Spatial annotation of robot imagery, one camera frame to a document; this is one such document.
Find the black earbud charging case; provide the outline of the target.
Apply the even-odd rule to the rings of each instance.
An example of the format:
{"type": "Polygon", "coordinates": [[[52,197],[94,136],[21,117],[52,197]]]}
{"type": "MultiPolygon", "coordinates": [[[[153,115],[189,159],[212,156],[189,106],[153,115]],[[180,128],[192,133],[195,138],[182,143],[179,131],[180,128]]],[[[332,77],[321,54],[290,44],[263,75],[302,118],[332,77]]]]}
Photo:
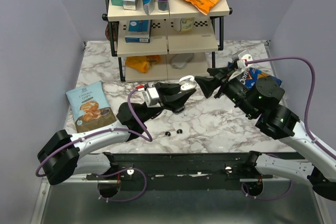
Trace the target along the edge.
{"type": "Polygon", "coordinates": [[[180,107],[180,108],[175,109],[175,110],[173,111],[173,113],[175,113],[175,114],[179,114],[179,113],[183,112],[184,110],[185,110],[185,106],[182,106],[182,107],[180,107]]]}

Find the white earbud charging case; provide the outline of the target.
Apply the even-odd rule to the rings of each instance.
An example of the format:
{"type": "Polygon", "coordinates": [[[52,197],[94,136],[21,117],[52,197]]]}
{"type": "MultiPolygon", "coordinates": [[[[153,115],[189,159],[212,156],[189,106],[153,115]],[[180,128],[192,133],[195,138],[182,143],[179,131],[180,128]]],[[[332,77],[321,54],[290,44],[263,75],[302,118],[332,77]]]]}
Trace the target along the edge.
{"type": "Polygon", "coordinates": [[[184,76],[179,80],[181,91],[192,90],[197,87],[195,77],[192,75],[184,76]]]}

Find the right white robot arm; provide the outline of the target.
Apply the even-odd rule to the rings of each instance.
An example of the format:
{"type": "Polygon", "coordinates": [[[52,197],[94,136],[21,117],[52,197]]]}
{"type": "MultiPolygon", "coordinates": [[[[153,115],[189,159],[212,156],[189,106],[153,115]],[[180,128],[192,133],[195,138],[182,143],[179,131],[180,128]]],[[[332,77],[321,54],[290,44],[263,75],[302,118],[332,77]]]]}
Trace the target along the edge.
{"type": "Polygon", "coordinates": [[[275,175],[311,186],[313,191],[328,200],[335,200],[335,151],[322,141],[313,141],[299,117],[279,102],[285,91],[271,77],[257,79],[247,88],[231,78],[233,67],[209,68],[208,77],[195,77],[203,95],[209,98],[228,97],[266,136],[279,140],[296,150],[306,162],[296,162],[250,151],[241,171],[249,178],[275,175]]]}

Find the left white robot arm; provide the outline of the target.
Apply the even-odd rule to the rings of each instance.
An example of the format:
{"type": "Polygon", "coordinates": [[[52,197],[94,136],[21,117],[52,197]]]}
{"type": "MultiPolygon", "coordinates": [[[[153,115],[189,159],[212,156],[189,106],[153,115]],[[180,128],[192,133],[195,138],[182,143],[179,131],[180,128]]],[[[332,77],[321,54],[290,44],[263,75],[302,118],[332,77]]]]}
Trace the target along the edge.
{"type": "Polygon", "coordinates": [[[37,177],[46,177],[51,185],[58,185],[72,175],[95,174],[104,179],[116,175],[116,166],[108,155],[96,151],[109,145],[126,143],[136,138],[152,142],[145,122],[163,110],[180,113],[196,91],[194,81],[185,83],[157,82],[133,89],[127,101],[120,105],[113,123],[83,133],[56,132],[37,154],[37,177]]]}

